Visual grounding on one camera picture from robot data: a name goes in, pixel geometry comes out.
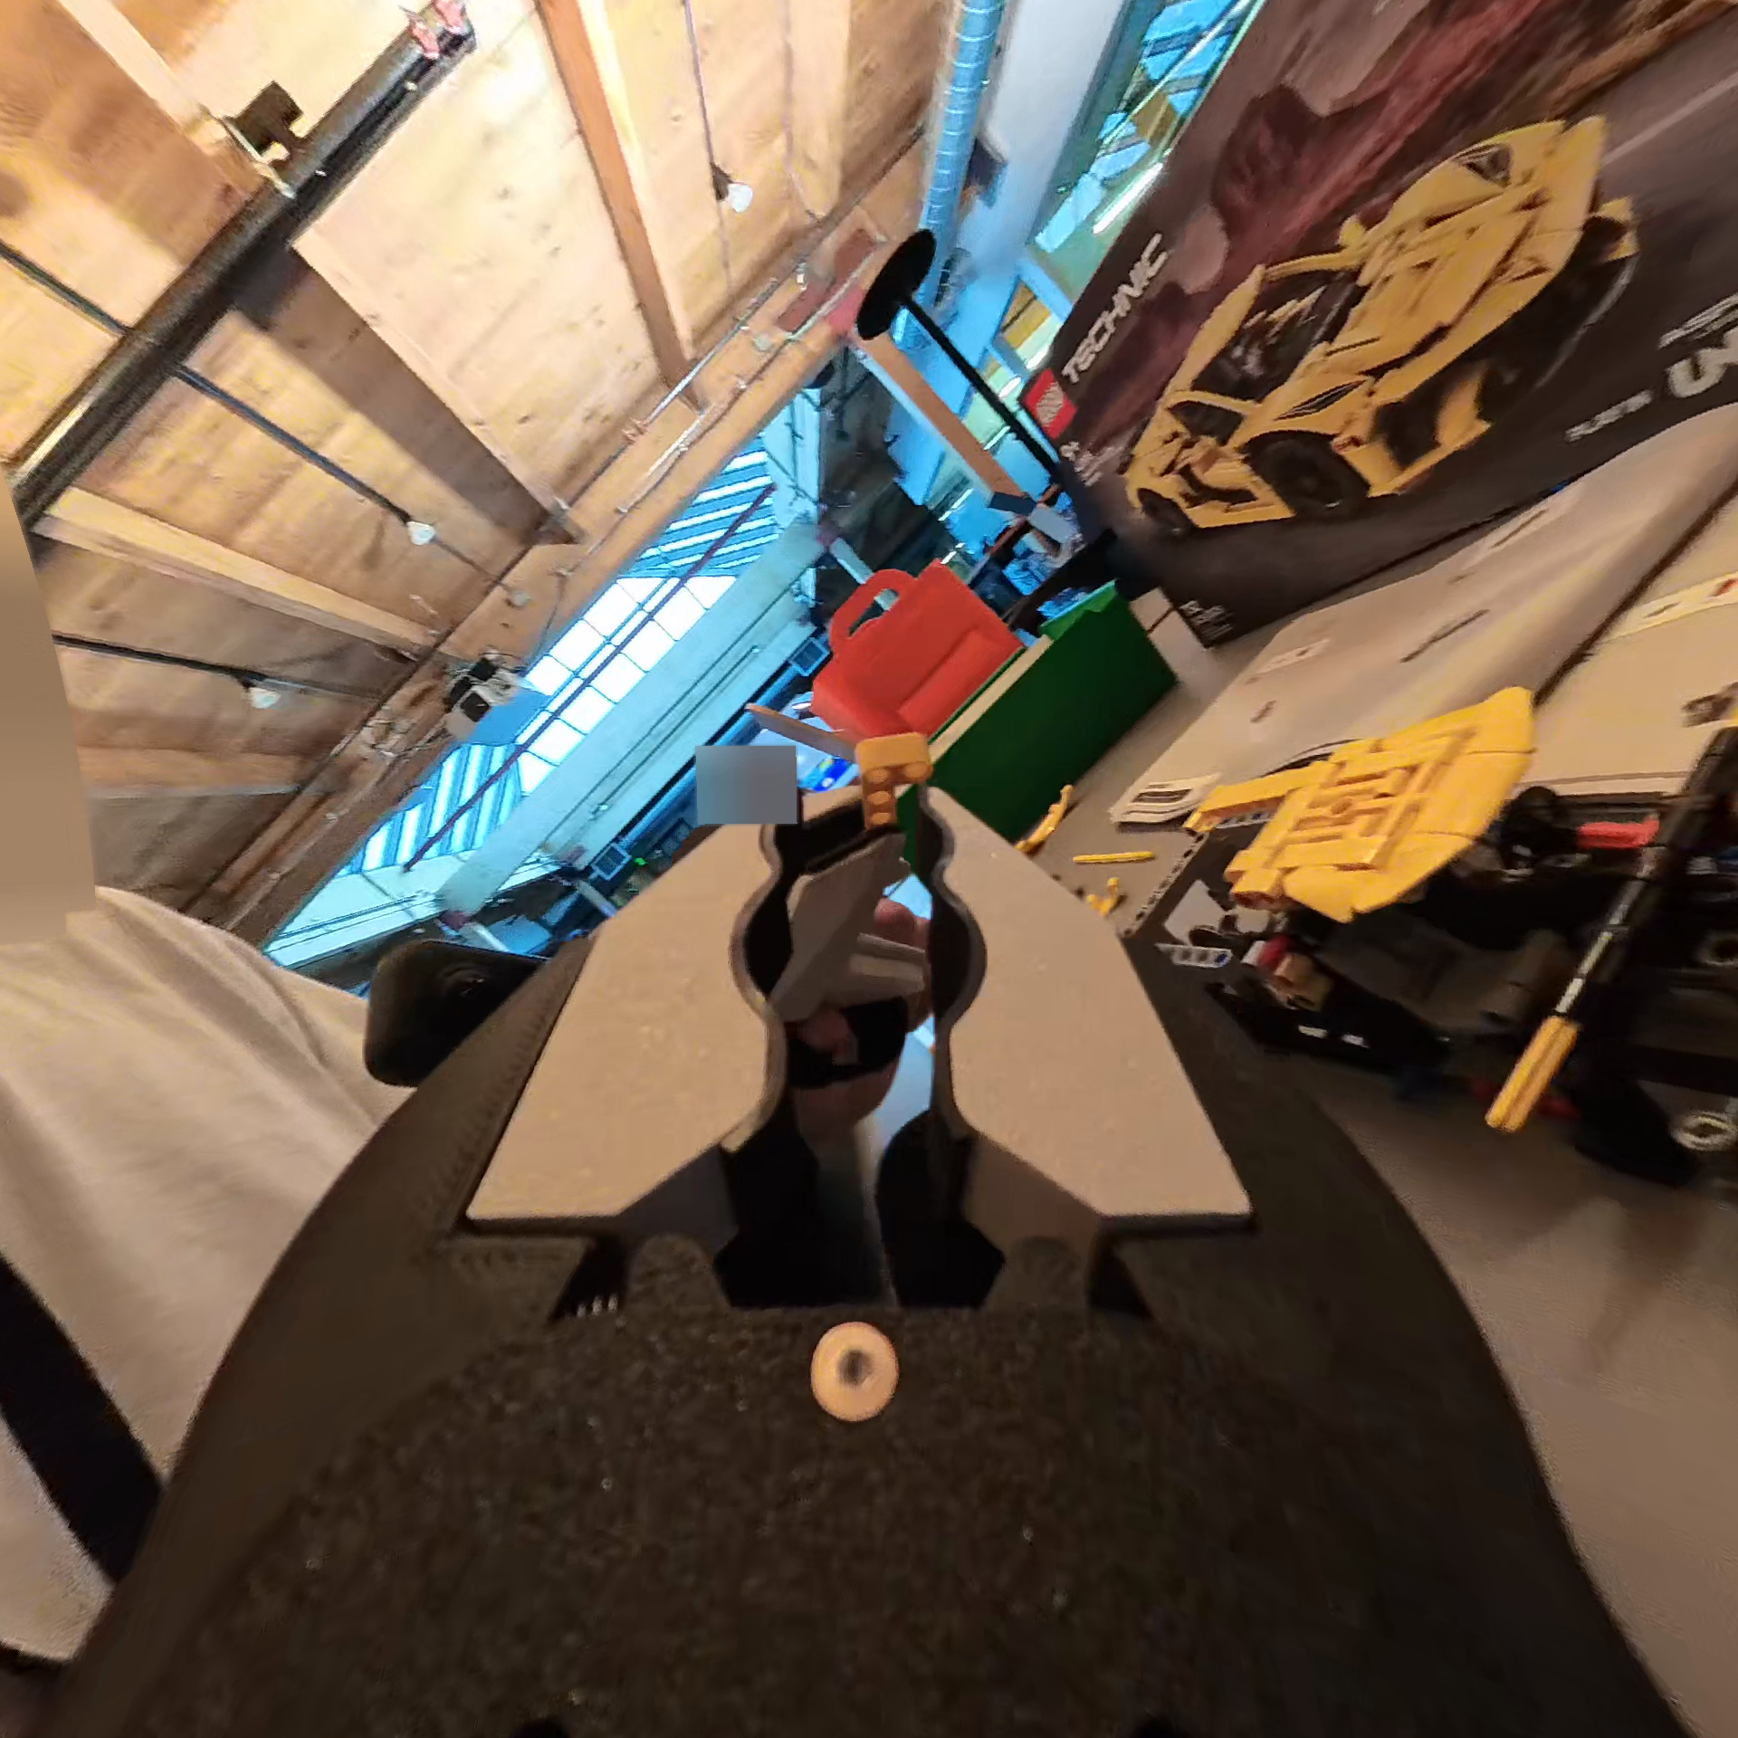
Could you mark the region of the grey desk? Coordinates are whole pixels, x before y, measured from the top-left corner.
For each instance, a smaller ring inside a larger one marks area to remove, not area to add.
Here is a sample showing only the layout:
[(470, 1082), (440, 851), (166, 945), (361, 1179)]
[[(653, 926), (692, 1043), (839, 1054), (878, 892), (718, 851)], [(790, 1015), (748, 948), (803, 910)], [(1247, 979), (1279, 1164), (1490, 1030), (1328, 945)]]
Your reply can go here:
[(1566, 1138), (1403, 1109), (1332, 1064), (1256, 1060), (1430, 1241), (1522, 1408), (1601, 1590), (1697, 1735), (1736, 1734), (1736, 1184), (1649, 1184)]

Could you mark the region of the person's white shirt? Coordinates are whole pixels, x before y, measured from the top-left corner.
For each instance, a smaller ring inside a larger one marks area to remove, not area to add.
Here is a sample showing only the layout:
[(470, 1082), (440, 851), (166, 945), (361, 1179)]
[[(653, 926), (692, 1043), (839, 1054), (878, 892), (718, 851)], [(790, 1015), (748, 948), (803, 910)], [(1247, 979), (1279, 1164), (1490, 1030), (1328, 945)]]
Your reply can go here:
[(406, 1099), (367, 1009), (98, 890), (1, 952), (1, 1659), (69, 1660), (276, 1259)]

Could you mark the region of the toy car set box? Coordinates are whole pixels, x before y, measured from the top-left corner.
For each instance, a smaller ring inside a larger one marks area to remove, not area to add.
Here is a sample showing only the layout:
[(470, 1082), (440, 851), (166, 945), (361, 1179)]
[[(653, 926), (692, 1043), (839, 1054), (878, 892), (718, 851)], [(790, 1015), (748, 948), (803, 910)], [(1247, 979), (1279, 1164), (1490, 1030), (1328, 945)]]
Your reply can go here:
[(1203, 644), (1736, 477), (1732, 2), (1258, 2), (1027, 407)]

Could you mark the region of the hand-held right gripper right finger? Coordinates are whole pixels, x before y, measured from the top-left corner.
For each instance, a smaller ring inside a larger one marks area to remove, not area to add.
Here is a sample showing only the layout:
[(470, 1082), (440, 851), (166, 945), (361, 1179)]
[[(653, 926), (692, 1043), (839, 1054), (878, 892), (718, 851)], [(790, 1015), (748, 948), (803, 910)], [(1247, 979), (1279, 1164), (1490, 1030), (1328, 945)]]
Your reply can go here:
[(942, 1208), (997, 1256), (1251, 1214), (1115, 923), (949, 795), (918, 795)]

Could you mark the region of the red plastic carry case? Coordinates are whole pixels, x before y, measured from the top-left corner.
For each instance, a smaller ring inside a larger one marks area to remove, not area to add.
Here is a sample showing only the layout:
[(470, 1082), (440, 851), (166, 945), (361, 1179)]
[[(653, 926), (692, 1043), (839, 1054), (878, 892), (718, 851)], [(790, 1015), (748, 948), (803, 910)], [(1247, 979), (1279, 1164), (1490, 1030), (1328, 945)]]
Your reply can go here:
[(838, 606), (814, 715), (848, 741), (936, 738), (1024, 643), (947, 565), (883, 569)]

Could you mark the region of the partly built toy brick car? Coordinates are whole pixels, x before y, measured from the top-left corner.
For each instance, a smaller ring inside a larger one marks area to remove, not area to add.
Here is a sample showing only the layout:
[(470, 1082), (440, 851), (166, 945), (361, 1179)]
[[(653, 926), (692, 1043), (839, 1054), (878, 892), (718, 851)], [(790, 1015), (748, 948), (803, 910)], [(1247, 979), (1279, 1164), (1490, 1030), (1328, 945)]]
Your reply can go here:
[(1531, 781), (1505, 688), (1182, 798), (1134, 936), (1261, 1047), (1403, 1096), (1463, 1090), (1494, 1134), (1566, 1125), (1667, 1187), (1736, 1182), (1736, 693), (1663, 793)]

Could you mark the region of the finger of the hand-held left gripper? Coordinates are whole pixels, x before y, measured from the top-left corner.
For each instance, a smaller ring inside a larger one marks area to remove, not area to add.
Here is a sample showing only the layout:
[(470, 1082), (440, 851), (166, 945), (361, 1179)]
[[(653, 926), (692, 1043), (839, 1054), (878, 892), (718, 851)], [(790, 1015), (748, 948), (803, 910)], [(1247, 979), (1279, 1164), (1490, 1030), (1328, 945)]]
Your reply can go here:
[(900, 835), (869, 835), (795, 880), (786, 904), (790, 957), (770, 992), (780, 1023), (907, 996), (907, 948), (870, 935), (887, 880), (901, 878), (900, 864)]

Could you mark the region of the silver ventilation duct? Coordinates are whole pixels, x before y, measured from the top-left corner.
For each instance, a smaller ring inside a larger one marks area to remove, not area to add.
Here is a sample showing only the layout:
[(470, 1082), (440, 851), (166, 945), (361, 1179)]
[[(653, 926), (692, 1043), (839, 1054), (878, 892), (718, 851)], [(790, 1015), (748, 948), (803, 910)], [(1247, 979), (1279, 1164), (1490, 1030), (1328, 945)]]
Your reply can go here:
[(922, 133), (921, 229), (952, 246), (976, 140), (976, 119), (997, 57), (1008, 2), (947, 2), (942, 71)]

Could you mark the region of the scattered yellow black bricks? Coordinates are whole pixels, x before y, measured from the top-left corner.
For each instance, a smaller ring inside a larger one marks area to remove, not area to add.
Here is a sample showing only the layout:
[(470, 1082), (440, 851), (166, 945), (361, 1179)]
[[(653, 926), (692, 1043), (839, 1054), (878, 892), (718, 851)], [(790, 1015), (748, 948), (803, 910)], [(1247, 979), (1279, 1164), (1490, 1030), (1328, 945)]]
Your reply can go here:
[[(1022, 835), (1014, 849), (1022, 857), (1035, 857), (1063, 826), (1072, 807), (1072, 785), (1063, 787), (1059, 795), (1054, 795), (1054, 802), (1046, 807), (1046, 813), (1031, 826), (1027, 835)], [(1072, 860), (1075, 868), (1107, 868), (1107, 870), (1123, 870), (1123, 868), (1134, 868), (1154, 862), (1154, 851), (1099, 851), (1099, 853), (1079, 853)], [(1079, 890), (1075, 895), (1086, 908), (1090, 908), (1099, 915), (1111, 915), (1116, 905), (1125, 900), (1125, 890), (1116, 880), (1116, 874), (1110, 874), (1102, 890)]]

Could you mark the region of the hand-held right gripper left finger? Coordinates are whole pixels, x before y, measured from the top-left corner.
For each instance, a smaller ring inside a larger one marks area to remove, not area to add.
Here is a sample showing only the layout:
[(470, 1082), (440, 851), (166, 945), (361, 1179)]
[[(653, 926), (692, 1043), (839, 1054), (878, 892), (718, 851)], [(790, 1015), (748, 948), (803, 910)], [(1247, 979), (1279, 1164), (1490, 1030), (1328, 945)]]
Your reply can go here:
[(744, 965), (779, 874), (770, 826), (731, 822), (596, 928), (470, 1224), (728, 1246), (724, 1159), (783, 1085), (783, 1028)]

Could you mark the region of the black pole stand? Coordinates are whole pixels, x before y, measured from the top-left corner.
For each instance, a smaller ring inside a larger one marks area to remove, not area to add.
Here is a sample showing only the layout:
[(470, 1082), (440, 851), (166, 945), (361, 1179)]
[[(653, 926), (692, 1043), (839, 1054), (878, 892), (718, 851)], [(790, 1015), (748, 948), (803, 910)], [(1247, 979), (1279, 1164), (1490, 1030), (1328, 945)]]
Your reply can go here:
[(898, 315), (907, 315), (921, 328), (933, 349), (967, 383), (969, 394), (980, 398), (1002, 433), (1027, 451), (1045, 477), (1045, 489), (1063, 489), (1059, 460), (1040, 443), (1031, 430), (1002, 403), (991, 383), (969, 366), (969, 361), (952, 345), (942, 327), (921, 308), (918, 291), (936, 261), (936, 239), (929, 230), (916, 230), (881, 264), (876, 277), (859, 297), (850, 336), (863, 361), (874, 363), (881, 383), (955, 454), (967, 474), (987, 495), (995, 509), (1031, 509), (1036, 495), (1022, 489), (1006, 467), (1001, 467), (982, 443), (976, 443), (958, 415), (949, 411), (938, 394), (929, 387), (922, 372), (890, 336)]

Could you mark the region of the yellow angled brick beam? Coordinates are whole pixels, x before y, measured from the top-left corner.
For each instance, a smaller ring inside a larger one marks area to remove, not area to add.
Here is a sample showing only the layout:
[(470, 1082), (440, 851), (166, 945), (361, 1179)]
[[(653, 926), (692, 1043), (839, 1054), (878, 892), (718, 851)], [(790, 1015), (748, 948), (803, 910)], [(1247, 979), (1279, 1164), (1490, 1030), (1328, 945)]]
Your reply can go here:
[(865, 830), (900, 822), (900, 793), (931, 780), (933, 763), (922, 733), (887, 733), (855, 742), (859, 807)]

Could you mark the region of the green storage bin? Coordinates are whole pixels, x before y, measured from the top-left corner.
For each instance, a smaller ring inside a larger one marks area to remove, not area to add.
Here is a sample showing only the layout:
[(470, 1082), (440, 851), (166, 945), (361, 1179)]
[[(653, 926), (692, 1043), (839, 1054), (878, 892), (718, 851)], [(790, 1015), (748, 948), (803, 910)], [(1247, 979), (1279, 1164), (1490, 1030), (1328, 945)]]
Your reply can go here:
[(1105, 586), (1042, 627), (1046, 657), (933, 763), (929, 787), (997, 835), (1031, 830), (1173, 688), (1128, 597)]

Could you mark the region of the closed instruction booklet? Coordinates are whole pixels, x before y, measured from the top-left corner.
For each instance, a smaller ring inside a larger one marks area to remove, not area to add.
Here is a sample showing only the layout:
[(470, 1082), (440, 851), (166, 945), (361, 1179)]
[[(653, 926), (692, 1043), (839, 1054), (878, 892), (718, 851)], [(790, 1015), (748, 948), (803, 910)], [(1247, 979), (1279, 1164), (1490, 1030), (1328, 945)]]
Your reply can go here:
[(1220, 787), (1513, 685), (1540, 693), (1732, 495), (1732, 455), (1631, 480), (1602, 467), (1410, 578), (1298, 615), (1116, 798), (1111, 826), (1178, 827)]

